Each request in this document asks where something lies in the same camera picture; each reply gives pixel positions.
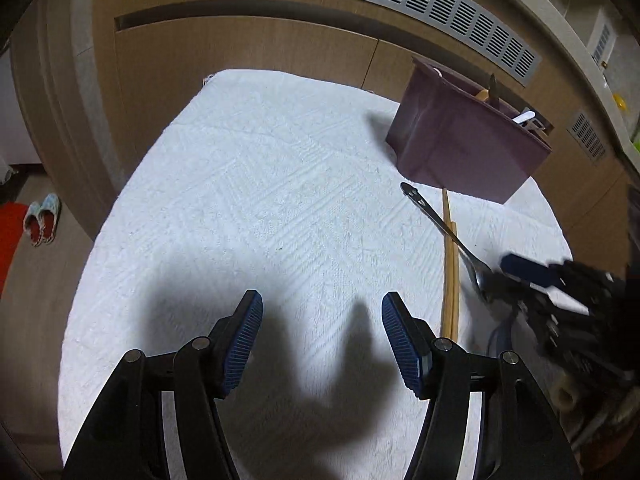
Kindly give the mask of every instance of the red slipper insole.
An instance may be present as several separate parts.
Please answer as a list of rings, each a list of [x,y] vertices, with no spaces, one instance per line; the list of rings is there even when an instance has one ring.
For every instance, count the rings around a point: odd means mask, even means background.
[[[53,233],[53,213],[51,211],[43,211],[42,221],[44,227],[42,229],[42,237],[47,240]]]
[[[38,225],[38,221],[35,216],[30,216],[27,220],[27,227],[29,228],[29,237],[31,238],[31,243],[37,244],[38,240],[40,240],[40,226]]]

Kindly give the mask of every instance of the white wall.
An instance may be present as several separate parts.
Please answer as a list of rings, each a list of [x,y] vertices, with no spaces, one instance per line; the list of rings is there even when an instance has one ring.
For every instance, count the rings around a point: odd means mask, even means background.
[[[40,163],[15,95],[8,50],[0,57],[0,159],[7,164]]]

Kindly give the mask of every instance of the purple plastic bin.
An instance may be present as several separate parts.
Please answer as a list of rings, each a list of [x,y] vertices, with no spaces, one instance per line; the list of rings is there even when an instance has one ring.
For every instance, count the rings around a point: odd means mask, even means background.
[[[518,111],[505,102],[498,111],[476,99],[480,85],[440,65],[442,76],[414,64],[386,135],[398,171],[412,182],[506,202],[551,148],[514,123]]]

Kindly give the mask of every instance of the wooden floor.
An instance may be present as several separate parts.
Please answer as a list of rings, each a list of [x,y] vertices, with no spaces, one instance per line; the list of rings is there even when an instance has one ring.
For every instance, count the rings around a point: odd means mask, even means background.
[[[31,175],[17,202],[54,189]],[[34,248],[24,236],[0,298],[0,419],[34,468],[62,469],[58,443],[58,374],[66,318],[93,243],[62,205],[55,240]]]

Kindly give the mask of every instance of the textured white cloth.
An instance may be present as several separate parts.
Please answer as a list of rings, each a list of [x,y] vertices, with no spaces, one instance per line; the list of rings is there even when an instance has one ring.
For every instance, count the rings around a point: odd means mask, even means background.
[[[279,72],[207,82],[133,174],[82,274],[60,371],[65,459],[124,352],[177,351],[255,288],[264,321],[239,387],[218,403],[241,476],[402,478],[427,402],[402,384],[380,306],[397,290],[438,333],[444,241],[400,189],[384,143],[397,107]],[[441,212],[440,190],[417,187]],[[504,206],[450,193],[450,208],[491,266],[507,251],[570,257],[532,179]],[[460,263],[460,344],[483,347],[495,322]],[[474,396],[460,479],[478,416]]]

